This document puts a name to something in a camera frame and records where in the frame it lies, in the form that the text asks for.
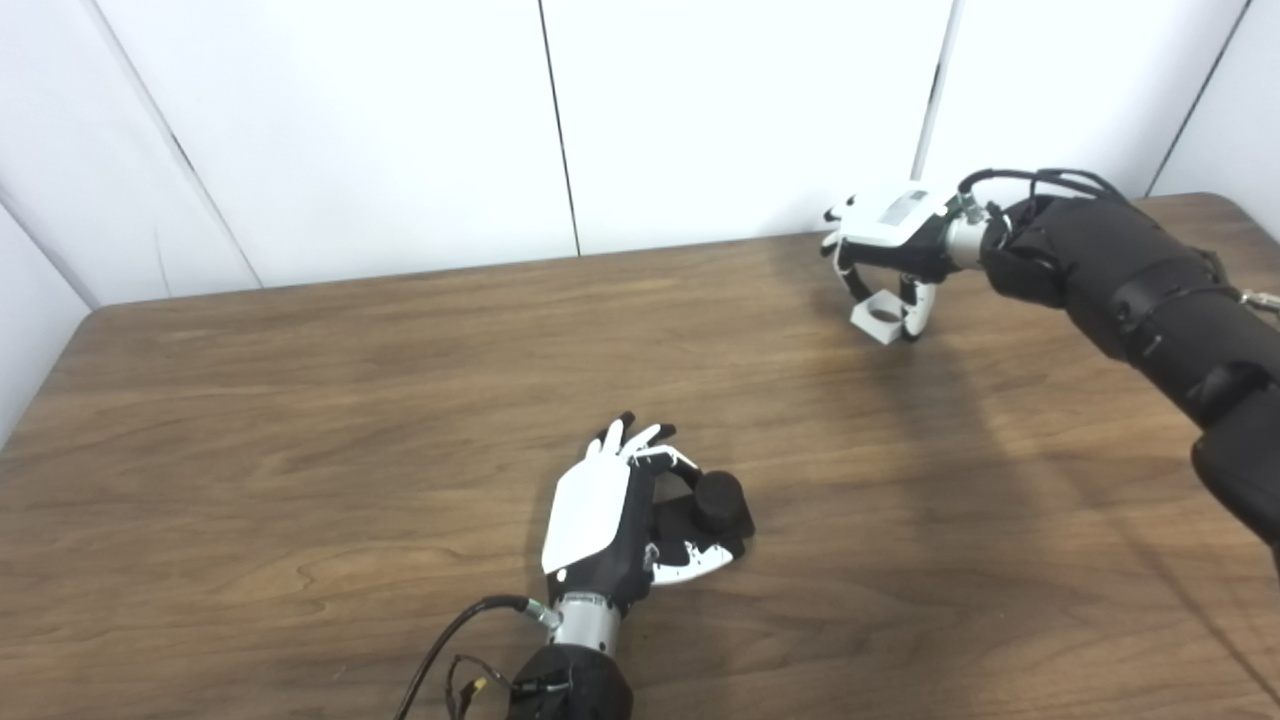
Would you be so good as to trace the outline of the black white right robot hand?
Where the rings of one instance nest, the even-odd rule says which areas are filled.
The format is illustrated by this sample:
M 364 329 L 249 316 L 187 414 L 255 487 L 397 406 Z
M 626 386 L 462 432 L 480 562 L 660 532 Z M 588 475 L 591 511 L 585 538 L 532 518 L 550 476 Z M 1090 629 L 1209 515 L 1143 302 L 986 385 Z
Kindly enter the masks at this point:
M 940 284 L 960 272 L 947 241 L 952 195 L 899 182 L 855 193 L 824 219 L 820 255 L 852 300 L 850 324 L 883 346 L 919 340 Z

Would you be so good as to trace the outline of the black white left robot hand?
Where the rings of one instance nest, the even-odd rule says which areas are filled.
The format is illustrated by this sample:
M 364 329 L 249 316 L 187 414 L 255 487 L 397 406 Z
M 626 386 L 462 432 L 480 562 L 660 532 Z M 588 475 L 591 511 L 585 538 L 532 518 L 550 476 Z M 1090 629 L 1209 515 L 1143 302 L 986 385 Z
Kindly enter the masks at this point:
M 756 533 L 745 489 L 677 450 L 672 424 L 634 430 L 623 413 L 557 482 L 541 547 L 552 603 L 603 598 L 626 616 L 657 585 L 741 559 Z

